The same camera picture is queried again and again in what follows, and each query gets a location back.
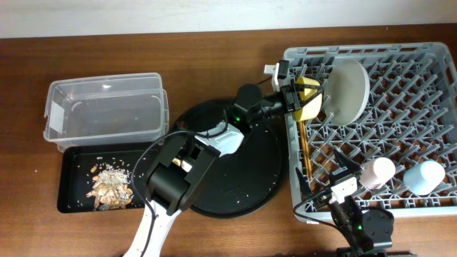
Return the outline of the pink plastic cup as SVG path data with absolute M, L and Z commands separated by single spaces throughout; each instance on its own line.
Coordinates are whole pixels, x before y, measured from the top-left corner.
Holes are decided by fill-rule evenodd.
M 370 190 L 379 189 L 396 172 L 396 167 L 391 159 L 386 157 L 375 158 L 361 164 L 360 184 Z

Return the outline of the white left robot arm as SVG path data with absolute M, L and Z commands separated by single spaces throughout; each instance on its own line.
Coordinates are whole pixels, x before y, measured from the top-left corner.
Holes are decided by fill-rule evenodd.
M 210 168 L 240 148 L 252 123 L 301 112 L 323 92 L 317 81 L 305 78 L 269 95 L 263 95 L 256 84 L 246 84 L 213 128 L 202 132 L 179 128 L 156 139 L 148 147 L 160 146 L 155 159 L 141 178 L 131 179 L 134 195 L 144 204 L 144 214 L 126 256 L 159 256 L 172 224 L 194 202 Z

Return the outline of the light blue cup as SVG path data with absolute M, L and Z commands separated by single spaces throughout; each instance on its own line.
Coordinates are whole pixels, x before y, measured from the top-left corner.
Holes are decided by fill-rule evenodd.
M 436 161 L 424 161 L 407 170 L 403 175 L 403 182 L 409 191 L 425 196 L 431 193 L 445 176 L 442 165 Z

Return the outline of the grey round plate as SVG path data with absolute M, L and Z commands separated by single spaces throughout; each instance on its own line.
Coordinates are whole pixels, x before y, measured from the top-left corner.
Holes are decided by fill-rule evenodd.
M 363 113 L 368 103 L 370 81 L 358 61 L 343 60 L 330 73 L 324 88 L 324 95 L 330 97 L 323 108 L 325 114 L 333 114 L 332 124 L 345 126 Z

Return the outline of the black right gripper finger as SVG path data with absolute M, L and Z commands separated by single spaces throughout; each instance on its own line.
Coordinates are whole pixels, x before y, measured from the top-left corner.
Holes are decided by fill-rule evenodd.
M 296 167 L 295 171 L 299 182 L 302 201 L 307 202 L 313 196 L 313 192 L 309 186 L 307 178 L 301 173 L 301 169 Z
M 333 154 L 334 154 L 334 157 L 335 157 L 336 161 L 338 162 L 339 166 L 345 167 L 347 173 L 354 175 L 356 178 L 360 177 L 361 165 L 359 163 L 356 163 L 355 161 L 352 161 L 351 159 L 347 158 L 338 149 L 335 149 L 333 151 Z

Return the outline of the yellow bowl with food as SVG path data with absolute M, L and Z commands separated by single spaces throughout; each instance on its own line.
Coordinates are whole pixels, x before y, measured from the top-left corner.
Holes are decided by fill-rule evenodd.
M 318 85 L 320 84 L 317 80 L 314 80 L 314 79 L 310 79 L 310 78 L 306 78 L 304 76 L 300 76 L 297 78 L 296 82 L 304 82 L 304 83 L 307 83 L 307 84 L 313 84 L 313 85 Z M 301 95 L 303 97 L 303 99 L 305 98 L 305 95 L 308 95 L 308 94 L 312 94 L 314 92 L 314 90 L 311 90 L 311 89 L 305 89 Z M 314 100 L 314 103 L 315 104 L 319 104 L 320 102 L 322 102 L 322 99 L 315 99 Z M 305 109 L 303 110 L 299 110 L 299 111 L 294 111 L 293 113 L 293 117 L 294 119 L 297 121 L 297 122 L 300 122 L 300 121 L 306 121 L 306 120 L 309 120 L 309 119 L 313 119 L 315 118 L 318 113 L 320 111 L 313 111 L 311 109 L 311 106 L 307 106 Z

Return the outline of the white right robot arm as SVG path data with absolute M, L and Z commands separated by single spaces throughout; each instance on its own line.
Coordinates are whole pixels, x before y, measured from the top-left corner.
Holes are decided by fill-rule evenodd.
M 352 194 L 358 189 L 361 165 L 346 158 L 335 150 L 335 159 L 345 168 L 329 175 L 329 185 L 320 191 L 308 192 L 303 200 L 293 207 L 293 213 L 306 220 L 330 226 L 340 232 L 349 244 L 348 248 L 337 248 L 337 256 L 386 256 L 392 247 L 394 215 L 375 206 L 360 207 Z M 319 208 L 329 208 L 333 222 L 328 223 L 300 214 L 298 209 L 309 201 Z

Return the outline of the gold foil wrapper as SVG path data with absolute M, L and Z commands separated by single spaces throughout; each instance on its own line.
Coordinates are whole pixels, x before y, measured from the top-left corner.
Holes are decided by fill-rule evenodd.
M 174 158 L 172 162 L 174 164 L 176 164 L 177 166 L 181 166 L 181 160 L 180 159 Z

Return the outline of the white tissue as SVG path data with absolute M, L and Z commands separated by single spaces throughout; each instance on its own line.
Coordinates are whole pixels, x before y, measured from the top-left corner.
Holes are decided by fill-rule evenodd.
M 181 168 L 186 172 L 189 172 L 192 169 L 192 165 L 187 163 L 186 161 L 181 162 Z

